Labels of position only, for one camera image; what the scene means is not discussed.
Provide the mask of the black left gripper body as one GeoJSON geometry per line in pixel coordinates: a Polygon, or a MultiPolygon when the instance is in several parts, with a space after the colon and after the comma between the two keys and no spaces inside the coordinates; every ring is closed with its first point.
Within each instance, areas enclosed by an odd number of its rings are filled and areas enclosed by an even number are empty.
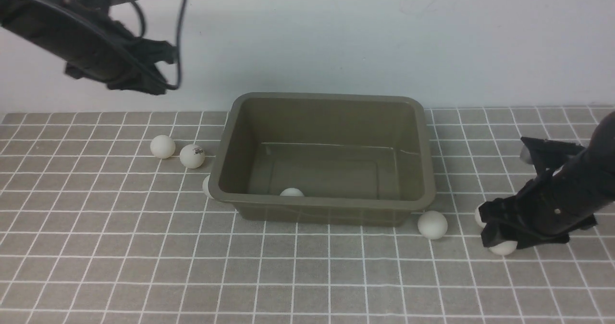
{"type": "Polygon", "coordinates": [[[159,96],[178,90],[157,68],[165,62],[179,68],[179,45],[137,37],[121,22],[83,22],[90,36],[99,42],[86,51],[86,58],[67,61],[64,73],[73,79],[90,79],[109,90],[134,90],[159,96]]]}

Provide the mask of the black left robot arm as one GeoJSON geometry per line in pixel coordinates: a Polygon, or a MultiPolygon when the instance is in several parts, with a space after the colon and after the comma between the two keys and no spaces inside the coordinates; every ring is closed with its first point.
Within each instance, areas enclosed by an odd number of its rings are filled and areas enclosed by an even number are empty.
{"type": "Polygon", "coordinates": [[[73,79],[154,96],[178,90],[187,0],[179,8],[176,44],[145,37],[138,1],[1,0],[0,20],[5,30],[63,59],[73,79]]]}

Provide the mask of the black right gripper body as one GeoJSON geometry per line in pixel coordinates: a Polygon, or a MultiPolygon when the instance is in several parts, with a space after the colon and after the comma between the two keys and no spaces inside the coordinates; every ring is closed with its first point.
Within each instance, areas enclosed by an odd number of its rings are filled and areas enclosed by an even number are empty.
{"type": "Polygon", "coordinates": [[[590,164],[569,163],[547,169],[515,194],[517,208],[529,230],[545,236],[597,225],[598,170],[590,164]]]}

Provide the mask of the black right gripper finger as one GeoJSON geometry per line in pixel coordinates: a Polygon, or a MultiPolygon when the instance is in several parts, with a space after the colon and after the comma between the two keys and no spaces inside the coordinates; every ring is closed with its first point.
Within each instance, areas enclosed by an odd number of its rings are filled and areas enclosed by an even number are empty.
{"type": "Polygon", "coordinates": [[[480,206],[481,219],[486,226],[480,237],[483,247],[489,248],[502,243],[499,238],[501,229],[511,228],[530,231],[517,208],[516,199],[494,199],[480,206]]]}
{"type": "Polygon", "coordinates": [[[567,244],[570,241],[568,233],[559,236],[545,236],[532,231],[516,230],[511,228],[501,229],[499,238],[503,242],[516,243],[515,249],[527,249],[548,244],[567,244]]]}

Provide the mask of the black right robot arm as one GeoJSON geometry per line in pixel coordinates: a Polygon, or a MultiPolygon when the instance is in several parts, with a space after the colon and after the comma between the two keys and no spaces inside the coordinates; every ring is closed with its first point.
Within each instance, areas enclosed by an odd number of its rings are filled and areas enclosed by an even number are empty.
{"type": "Polygon", "coordinates": [[[484,247],[516,249],[567,244],[570,234],[597,225],[595,213],[615,199],[615,115],[597,125],[589,145],[522,137],[521,159],[536,177],[514,196],[478,207],[484,247]]]}

